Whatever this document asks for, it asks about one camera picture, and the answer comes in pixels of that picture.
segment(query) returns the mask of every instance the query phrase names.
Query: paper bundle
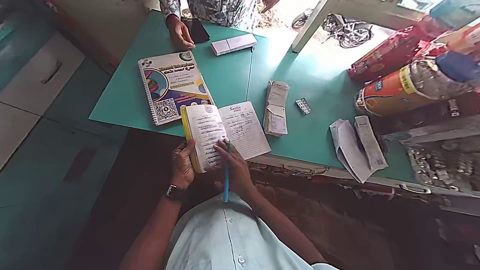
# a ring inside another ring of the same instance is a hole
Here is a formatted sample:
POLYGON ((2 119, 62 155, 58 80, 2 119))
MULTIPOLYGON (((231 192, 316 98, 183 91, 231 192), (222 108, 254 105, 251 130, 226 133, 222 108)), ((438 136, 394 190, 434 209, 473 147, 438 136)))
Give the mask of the paper bundle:
POLYGON ((338 160, 358 182, 364 183, 376 170, 388 167, 368 121, 368 116, 355 118, 360 137, 348 120, 338 119, 330 125, 338 160))
POLYGON ((287 83, 269 81, 267 101, 264 115, 264 130, 266 134, 282 136, 287 134, 287 118, 285 102, 290 87, 287 83))

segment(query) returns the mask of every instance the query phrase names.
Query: black phone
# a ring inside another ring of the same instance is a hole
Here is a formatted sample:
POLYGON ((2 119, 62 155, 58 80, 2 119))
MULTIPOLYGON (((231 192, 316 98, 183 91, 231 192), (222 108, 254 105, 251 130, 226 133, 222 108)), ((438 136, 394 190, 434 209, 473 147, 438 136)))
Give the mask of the black phone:
POLYGON ((187 26, 190 37, 195 43, 202 43, 210 40, 207 30, 205 30, 199 19, 185 19, 182 21, 187 26))

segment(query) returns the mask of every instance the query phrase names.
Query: watch strap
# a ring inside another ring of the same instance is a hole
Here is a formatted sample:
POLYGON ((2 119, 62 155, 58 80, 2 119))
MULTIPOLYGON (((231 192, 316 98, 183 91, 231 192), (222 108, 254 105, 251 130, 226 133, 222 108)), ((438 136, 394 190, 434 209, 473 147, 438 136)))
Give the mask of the watch strap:
POLYGON ((188 199, 188 189, 180 189, 175 185, 170 185, 166 194, 167 198, 185 202, 188 199))

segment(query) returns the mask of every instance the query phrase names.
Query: hand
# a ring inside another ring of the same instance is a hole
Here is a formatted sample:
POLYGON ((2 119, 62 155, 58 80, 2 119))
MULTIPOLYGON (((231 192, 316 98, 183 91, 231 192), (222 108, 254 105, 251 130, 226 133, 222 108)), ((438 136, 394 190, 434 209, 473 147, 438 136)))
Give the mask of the hand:
POLYGON ((166 24, 170 32, 170 39, 177 48, 184 50, 195 48, 187 26, 176 15, 170 14, 166 24))
POLYGON ((195 140, 181 143, 173 150, 173 177, 171 184, 180 189, 187 188, 193 181, 195 173, 190 167, 190 158, 188 155, 195 149, 195 140))
POLYGON ((245 199, 250 191, 256 190, 250 177, 247 162, 232 144, 230 144, 230 153, 228 153, 228 141, 226 139, 219 141, 218 146, 213 146, 213 148, 230 166, 230 190, 237 193, 240 198, 245 199))

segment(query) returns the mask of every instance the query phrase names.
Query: motorcycle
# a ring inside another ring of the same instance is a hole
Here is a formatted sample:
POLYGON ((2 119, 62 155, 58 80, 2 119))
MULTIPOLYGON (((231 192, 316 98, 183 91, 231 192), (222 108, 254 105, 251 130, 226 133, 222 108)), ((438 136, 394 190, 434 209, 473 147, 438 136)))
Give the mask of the motorcycle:
MULTIPOLYGON (((298 15, 292 22, 292 28, 302 28, 312 14, 313 9, 308 8, 298 15)), ((338 40, 340 47, 348 49, 362 45, 372 36, 372 24, 354 19, 347 19, 342 15, 328 14, 321 24, 322 29, 328 32, 328 38, 338 40)))

